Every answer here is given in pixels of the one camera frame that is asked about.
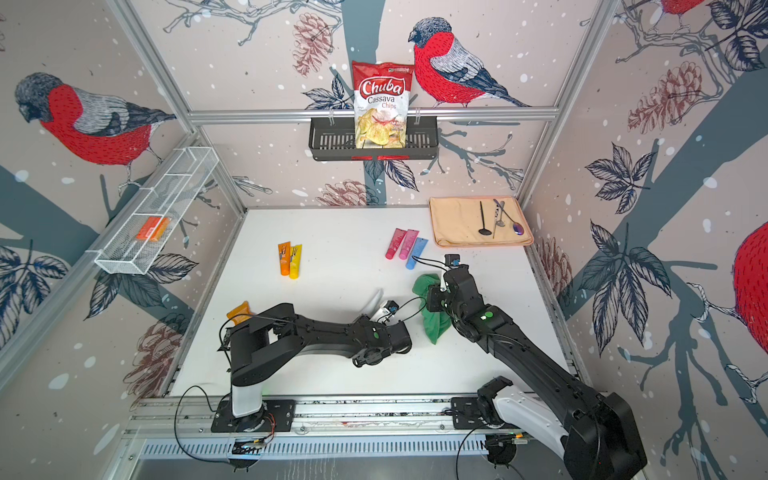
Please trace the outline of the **light blue toothpaste tube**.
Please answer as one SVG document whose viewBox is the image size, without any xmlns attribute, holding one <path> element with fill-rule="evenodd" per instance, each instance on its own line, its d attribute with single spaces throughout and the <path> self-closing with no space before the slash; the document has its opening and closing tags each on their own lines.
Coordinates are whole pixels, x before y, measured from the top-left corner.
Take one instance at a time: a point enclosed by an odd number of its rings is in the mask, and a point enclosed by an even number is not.
<svg viewBox="0 0 768 480">
<path fill-rule="evenodd" d="M 417 237 L 415 239 L 406 261 L 406 268 L 408 270 L 413 270 L 415 268 L 417 260 L 422 255 L 427 243 L 428 240 L 426 238 Z"/>
</svg>

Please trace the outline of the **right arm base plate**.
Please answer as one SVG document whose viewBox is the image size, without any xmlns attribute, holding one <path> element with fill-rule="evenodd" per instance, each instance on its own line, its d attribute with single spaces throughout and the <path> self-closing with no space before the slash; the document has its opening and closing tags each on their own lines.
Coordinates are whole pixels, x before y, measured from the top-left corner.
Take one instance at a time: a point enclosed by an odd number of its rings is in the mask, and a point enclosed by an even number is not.
<svg viewBox="0 0 768 480">
<path fill-rule="evenodd" d="M 442 411 L 450 416 L 455 430 L 519 430 L 522 428 L 503 419 L 492 400 L 478 396 L 452 397 Z"/>
</svg>

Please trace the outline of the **dark pink toothpaste tube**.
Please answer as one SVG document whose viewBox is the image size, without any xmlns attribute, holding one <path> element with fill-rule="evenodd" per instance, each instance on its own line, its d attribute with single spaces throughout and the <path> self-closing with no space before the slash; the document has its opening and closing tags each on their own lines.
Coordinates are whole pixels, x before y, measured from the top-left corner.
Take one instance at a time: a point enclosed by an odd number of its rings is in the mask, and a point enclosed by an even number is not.
<svg viewBox="0 0 768 480">
<path fill-rule="evenodd" d="M 387 251 L 385 253 L 385 258 L 387 260 L 392 260 L 394 258 L 395 254 L 398 252 L 398 250 L 399 250 L 399 248 L 400 248 L 400 246 L 401 246 L 401 244 L 402 244 L 402 242 L 403 242 L 403 240 L 404 240 L 404 238 L 406 236 L 406 233 L 407 233 L 406 230 L 402 230 L 402 229 L 399 229 L 399 228 L 396 228 L 394 230 L 393 235 L 392 235 L 392 237 L 390 239 Z"/>
</svg>

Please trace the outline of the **white orange-capped toothpaste tube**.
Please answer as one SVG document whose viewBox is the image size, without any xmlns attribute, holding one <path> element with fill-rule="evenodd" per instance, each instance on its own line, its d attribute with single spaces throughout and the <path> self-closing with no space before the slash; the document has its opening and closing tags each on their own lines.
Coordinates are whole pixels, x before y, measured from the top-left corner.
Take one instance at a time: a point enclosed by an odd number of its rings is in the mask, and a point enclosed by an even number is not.
<svg viewBox="0 0 768 480">
<path fill-rule="evenodd" d="M 372 319 L 383 305 L 383 290 L 379 288 L 375 291 L 371 299 L 365 304 L 360 314 L 364 315 L 368 319 Z"/>
</svg>

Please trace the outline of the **yellow toothpaste tube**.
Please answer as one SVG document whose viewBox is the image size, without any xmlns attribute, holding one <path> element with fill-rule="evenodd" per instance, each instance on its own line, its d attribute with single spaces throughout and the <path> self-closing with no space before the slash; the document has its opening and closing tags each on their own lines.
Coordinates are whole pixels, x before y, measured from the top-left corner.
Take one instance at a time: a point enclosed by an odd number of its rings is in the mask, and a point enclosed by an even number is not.
<svg viewBox="0 0 768 480">
<path fill-rule="evenodd" d="M 289 263 L 289 278 L 297 280 L 300 275 L 300 265 L 302 256 L 302 245 L 293 245 Z"/>
</svg>

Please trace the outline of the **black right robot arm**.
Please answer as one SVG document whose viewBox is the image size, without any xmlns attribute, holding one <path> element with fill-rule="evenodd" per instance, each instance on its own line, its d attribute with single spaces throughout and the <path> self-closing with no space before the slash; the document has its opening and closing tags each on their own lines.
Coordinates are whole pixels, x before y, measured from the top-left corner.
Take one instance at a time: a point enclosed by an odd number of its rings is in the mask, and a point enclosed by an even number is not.
<svg viewBox="0 0 768 480">
<path fill-rule="evenodd" d="M 427 308 L 445 313 L 455 330 L 510 368 L 533 391 L 496 377 L 478 390 L 489 426 L 521 428 L 547 446 L 574 479 L 631 479 L 647 455 L 630 405 L 605 396 L 558 365 L 495 305 L 486 303 L 457 254 L 445 257 L 442 282 L 427 294 Z"/>
</svg>

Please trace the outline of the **green microfibre cloth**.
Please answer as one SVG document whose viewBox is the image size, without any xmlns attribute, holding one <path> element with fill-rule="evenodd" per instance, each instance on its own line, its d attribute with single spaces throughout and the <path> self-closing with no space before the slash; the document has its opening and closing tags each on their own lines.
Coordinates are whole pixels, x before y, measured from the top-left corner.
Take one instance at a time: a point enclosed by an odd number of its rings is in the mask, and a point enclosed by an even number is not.
<svg viewBox="0 0 768 480">
<path fill-rule="evenodd" d="M 440 279 L 436 274 L 420 275 L 413 284 L 412 292 L 421 298 L 422 324 L 428 340 L 436 345 L 440 337 L 452 327 L 450 316 L 440 304 Z"/>
</svg>

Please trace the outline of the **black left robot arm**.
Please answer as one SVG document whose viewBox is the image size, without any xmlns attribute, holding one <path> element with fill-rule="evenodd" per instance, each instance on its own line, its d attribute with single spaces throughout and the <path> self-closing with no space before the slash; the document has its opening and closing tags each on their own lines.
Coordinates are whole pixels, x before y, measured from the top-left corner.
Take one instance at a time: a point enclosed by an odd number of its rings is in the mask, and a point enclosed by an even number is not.
<svg viewBox="0 0 768 480">
<path fill-rule="evenodd" d="M 219 341 L 219 350 L 229 359 L 230 406 L 236 419 L 264 415 L 262 384 L 299 355 L 338 355 L 362 368 L 412 348 L 402 321 L 388 325 L 363 313 L 351 323 L 325 322 L 297 314 L 291 303 L 259 314 L 243 303 L 227 314 Z"/>
</svg>

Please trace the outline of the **light pink toothpaste tube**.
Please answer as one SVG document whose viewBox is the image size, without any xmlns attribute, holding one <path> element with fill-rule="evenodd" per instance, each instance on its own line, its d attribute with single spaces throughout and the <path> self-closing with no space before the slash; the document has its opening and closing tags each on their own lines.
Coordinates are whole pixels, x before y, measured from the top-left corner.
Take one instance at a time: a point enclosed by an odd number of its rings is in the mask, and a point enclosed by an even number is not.
<svg viewBox="0 0 768 480">
<path fill-rule="evenodd" d="M 403 238 L 403 241 L 400 246 L 399 250 L 399 258 L 402 260 L 408 260 L 409 255 L 411 253 L 411 250 L 413 248 L 413 245 L 418 238 L 419 231 L 414 229 L 409 229 L 406 231 L 405 236 Z"/>
</svg>

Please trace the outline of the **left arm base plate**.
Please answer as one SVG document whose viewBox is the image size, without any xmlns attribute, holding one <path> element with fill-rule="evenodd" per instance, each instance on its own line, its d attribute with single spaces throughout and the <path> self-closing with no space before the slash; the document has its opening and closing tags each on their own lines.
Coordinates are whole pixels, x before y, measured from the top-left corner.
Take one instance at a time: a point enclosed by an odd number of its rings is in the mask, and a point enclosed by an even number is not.
<svg viewBox="0 0 768 480">
<path fill-rule="evenodd" d="M 254 414 L 236 417 L 229 397 L 222 399 L 210 427 L 213 433 L 272 433 L 289 432 L 292 427 L 296 401 L 266 400 Z"/>
</svg>

